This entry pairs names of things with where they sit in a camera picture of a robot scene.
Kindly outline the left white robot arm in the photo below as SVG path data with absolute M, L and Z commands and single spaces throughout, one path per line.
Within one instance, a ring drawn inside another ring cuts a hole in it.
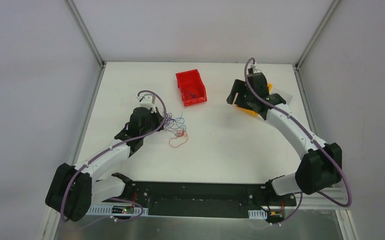
M 62 217 L 77 222 L 92 205 L 104 200 L 116 197 L 120 202 L 128 202 L 133 196 L 131 186 L 116 173 L 106 179 L 101 177 L 134 155 L 143 146 L 145 137 L 163 130 L 164 121 L 157 107 L 136 107 L 108 147 L 83 162 L 63 163 L 56 169 L 45 204 Z

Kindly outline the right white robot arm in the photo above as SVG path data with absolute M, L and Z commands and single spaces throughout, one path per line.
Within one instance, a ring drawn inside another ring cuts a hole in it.
M 264 191 L 267 203 L 277 205 L 286 194 L 310 195 L 341 181 L 342 149 L 326 143 L 292 115 L 290 106 L 278 93 L 270 93 L 266 77 L 248 74 L 248 81 L 236 79 L 226 101 L 260 115 L 292 145 L 300 158 L 296 172 L 270 180 Z

